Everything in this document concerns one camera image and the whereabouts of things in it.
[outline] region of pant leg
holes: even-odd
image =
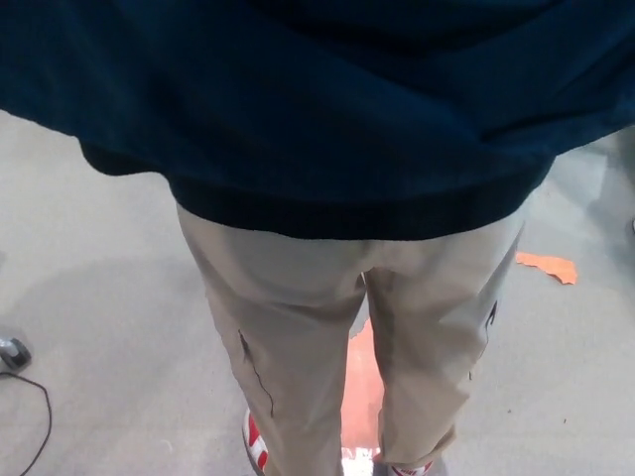
[[[382,266],[366,274],[385,462],[421,467],[452,442],[467,400],[459,384],[485,349],[522,227],[521,210],[467,233],[385,243]]]
[[[348,332],[361,242],[238,230],[180,209],[233,374],[267,443],[267,476],[342,476]]]

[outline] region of cable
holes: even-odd
[[[46,389],[44,385],[40,385],[37,382],[34,382],[29,379],[25,379],[24,377],[20,377],[19,375],[12,374],[11,372],[0,372],[0,377],[9,377],[11,379],[19,380],[20,382],[24,384],[32,385],[33,387],[40,389],[44,393],[44,398],[47,400],[47,409],[49,410],[49,429],[47,429],[47,435],[45,436],[44,441],[42,442],[42,445],[40,446],[40,449],[38,450],[35,457],[33,458],[33,461],[31,461],[31,464],[27,466],[27,469],[25,469],[22,473],[20,473],[20,476],[26,476],[26,474],[29,471],[31,471],[31,469],[35,466],[36,462],[42,455],[44,448],[47,446],[47,443],[49,442],[49,438],[51,437],[51,431],[53,429],[53,409],[51,407],[51,399],[49,399],[49,391]]]

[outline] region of red sneaker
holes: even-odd
[[[245,414],[245,420],[242,425],[242,438],[254,471],[256,471],[258,476],[265,476],[265,465],[267,464],[269,452],[249,411]]]
[[[428,474],[428,471],[430,471],[430,468],[432,468],[432,467],[433,467],[433,463],[428,463],[423,468],[399,469],[399,468],[396,468],[394,466],[391,466],[390,470],[392,471],[391,474],[393,476],[424,476],[424,475]]]
[[[245,420],[242,425],[242,437],[245,443],[245,449],[247,450],[247,456],[249,456],[249,462],[254,468],[254,471],[256,471],[258,476],[265,476],[265,465],[267,464],[269,452],[256,426],[256,422],[249,411],[245,414]],[[423,468],[418,469],[398,469],[394,466],[390,466],[388,471],[390,476],[424,476],[428,474],[432,465],[433,463],[428,463]],[[370,468],[371,470],[368,472],[368,476],[372,473],[372,464]]]

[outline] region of orange paper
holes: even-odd
[[[577,282],[577,271],[573,261],[555,256],[540,256],[519,252],[516,254],[516,263],[538,268],[556,278],[563,285],[574,285]]]
[[[342,459],[368,462],[379,453],[377,416],[384,387],[375,362],[370,320],[348,343],[346,386],[341,407]]]

